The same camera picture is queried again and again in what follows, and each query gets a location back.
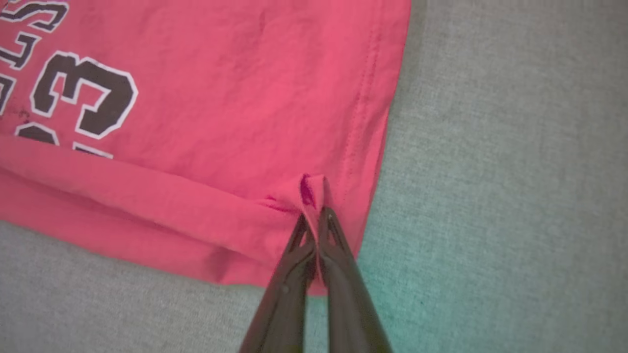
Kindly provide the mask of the red shorts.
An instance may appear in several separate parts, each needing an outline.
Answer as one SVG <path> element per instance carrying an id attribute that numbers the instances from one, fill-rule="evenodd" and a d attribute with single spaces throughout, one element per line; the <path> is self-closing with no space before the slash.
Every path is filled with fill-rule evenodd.
<path id="1" fill-rule="evenodd" d="M 411 0 L 0 1 L 0 221 L 222 285 L 324 206 L 359 252 Z"/>

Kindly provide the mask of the large grey sofa seat cushion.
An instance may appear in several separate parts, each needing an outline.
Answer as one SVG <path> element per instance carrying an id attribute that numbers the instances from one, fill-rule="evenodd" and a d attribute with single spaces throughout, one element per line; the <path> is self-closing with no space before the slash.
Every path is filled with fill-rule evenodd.
<path id="1" fill-rule="evenodd" d="M 628 0 L 413 0 L 358 262 L 395 353 L 628 353 Z M 0 223 L 0 353 L 237 353 L 263 293 Z"/>

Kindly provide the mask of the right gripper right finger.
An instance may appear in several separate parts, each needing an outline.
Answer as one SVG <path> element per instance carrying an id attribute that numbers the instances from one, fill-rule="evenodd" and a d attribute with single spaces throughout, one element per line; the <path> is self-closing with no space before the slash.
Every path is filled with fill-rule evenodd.
<path id="1" fill-rule="evenodd" d="M 321 210 L 318 258 L 328 290 L 329 353 L 393 353 L 336 212 Z"/>

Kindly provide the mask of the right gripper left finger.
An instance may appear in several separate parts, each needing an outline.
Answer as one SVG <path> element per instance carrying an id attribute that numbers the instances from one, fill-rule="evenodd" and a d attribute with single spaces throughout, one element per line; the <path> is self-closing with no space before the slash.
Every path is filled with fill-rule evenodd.
<path id="1" fill-rule="evenodd" d="M 301 214 L 238 353 L 303 353 L 307 292 L 315 273 L 316 243 Z"/>

